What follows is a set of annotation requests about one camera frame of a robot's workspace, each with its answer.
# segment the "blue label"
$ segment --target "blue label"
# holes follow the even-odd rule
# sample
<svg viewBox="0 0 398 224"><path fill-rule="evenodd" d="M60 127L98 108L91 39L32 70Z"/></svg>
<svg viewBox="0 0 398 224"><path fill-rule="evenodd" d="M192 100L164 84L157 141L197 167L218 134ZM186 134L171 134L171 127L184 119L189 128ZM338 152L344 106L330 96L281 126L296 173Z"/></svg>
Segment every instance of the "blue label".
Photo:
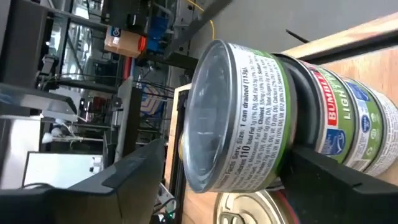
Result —
<svg viewBox="0 0 398 224"><path fill-rule="evenodd" d="M122 30L120 28L117 27L111 27L111 36L112 37L120 37L120 33L122 32Z"/></svg>
<svg viewBox="0 0 398 224"><path fill-rule="evenodd" d="M363 115L361 118L361 128L364 133L367 133L371 128L371 121L366 115Z"/></svg>
<svg viewBox="0 0 398 224"><path fill-rule="evenodd" d="M354 83L350 83L350 82L346 82L346 83L349 86L349 88L353 91L353 93L357 99L364 100L364 101L371 101L368 94L365 91L363 91L361 89L361 87L359 87L358 85L356 85Z"/></svg>
<svg viewBox="0 0 398 224"><path fill-rule="evenodd" d="M346 145L346 134L340 129L328 129L326 131L326 141L322 148L324 155L339 155L343 152Z"/></svg>

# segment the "wooden board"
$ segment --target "wooden board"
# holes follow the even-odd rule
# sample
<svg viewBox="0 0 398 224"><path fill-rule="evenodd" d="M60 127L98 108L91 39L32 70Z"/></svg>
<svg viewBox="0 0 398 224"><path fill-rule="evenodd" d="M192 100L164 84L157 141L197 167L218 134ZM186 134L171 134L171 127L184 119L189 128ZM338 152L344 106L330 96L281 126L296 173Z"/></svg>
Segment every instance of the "wooden board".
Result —
<svg viewBox="0 0 398 224"><path fill-rule="evenodd" d="M175 131L176 131L176 124L177 124L177 103L178 103L178 94L180 91L189 90L191 89L191 84L187 84L184 86L180 86L174 89L174 100L173 100L173 107L172 107L172 117L170 120L170 130L169 130L169 142L167 145L167 157L166 157L166 166L164 169L164 178L166 180L166 187L169 187L170 182L170 175L172 171L172 163L173 163L173 148L174 148L174 140L175 140Z"/></svg>
<svg viewBox="0 0 398 224"><path fill-rule="evenodd" d="M386 16L375 21L345 30L343 32L325 37L320 40L310 42L290 50L285 54L293 57L303 57L305 55L321 52L333 47L348 44L357 40L379 35L398 29L398 13ZM371 54L360 55L354 58L347 58L337 62L326 64L325 66L340 75L357 79L372 88L386 94L395 104L398 105L398 76L394 74L398 71L398 48L385 49ZM189 89L186 85L175 90L172 120L169 136L169 149L172 149L175 138L175 124L177 122L178 91ZM169 150L166 162L166 180L170 178L172 151ZM379 176L380 179L398 185L398 162L396 161L390 169ZM216 193L195 194L187 186L183 206L184 224L213 223Z"/></svg>
<svg viewBox="0 0 398 224"><path fill-rule="evenodd" d="M285 50L283 53L299 58L397 29L398 12L389 16L375 19L365 24L361 24L354 28L344 30L337 34L333 34L328 37L314 40L307 44Z"/></svg>

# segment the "gold can lid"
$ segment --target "gold can lid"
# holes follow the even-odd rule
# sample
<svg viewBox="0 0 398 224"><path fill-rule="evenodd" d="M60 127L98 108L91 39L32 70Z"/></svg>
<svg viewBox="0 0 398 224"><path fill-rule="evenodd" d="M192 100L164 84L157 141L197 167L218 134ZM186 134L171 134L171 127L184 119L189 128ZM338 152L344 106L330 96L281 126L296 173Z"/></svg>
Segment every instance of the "gold can lid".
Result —
<svg viewBox="0 0 398 224"><path fill-rule="evenodd" d="M223 193L216 204L216 224L285 224L285 215L266 190Z"/></svg>

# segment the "red label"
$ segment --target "red label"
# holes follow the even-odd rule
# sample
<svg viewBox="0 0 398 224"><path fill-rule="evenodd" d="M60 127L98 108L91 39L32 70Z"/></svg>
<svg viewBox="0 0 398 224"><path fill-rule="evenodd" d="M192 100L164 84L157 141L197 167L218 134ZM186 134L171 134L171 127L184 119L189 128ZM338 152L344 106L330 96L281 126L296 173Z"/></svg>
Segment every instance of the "red label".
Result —
<svg viewBox="0 0 398 224"><path fill-rule="evenodd" d="M328 115L328 124L337 126L338 112L337 112L335 94L333 93L333 90L330 88L328 81L317 69L313 67L310 67L309 69L314 74L315 78L317 78L317 81L322 88L323 96L325 97L326 101L325 103Z"/></svg>

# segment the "can lid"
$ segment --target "can lid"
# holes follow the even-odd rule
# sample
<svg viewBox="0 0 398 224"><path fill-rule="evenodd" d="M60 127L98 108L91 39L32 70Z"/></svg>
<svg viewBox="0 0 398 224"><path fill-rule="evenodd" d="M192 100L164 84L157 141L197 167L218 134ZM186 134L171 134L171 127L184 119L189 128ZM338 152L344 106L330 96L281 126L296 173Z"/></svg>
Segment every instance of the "can lid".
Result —
<svg viewBox="0 0 398 224"><path fill-rule="evenodd" d="M217 224L287 223L265 190L250 194L221 194L215 209Z"/></svg>
<svg viewBox="0 0 398 224"><path fill-rule="evenodd" d="M227 46L213 41L195 70L183 129L185 175L196 192L205 190L224 148L232 105L231 77Z"/></svg>

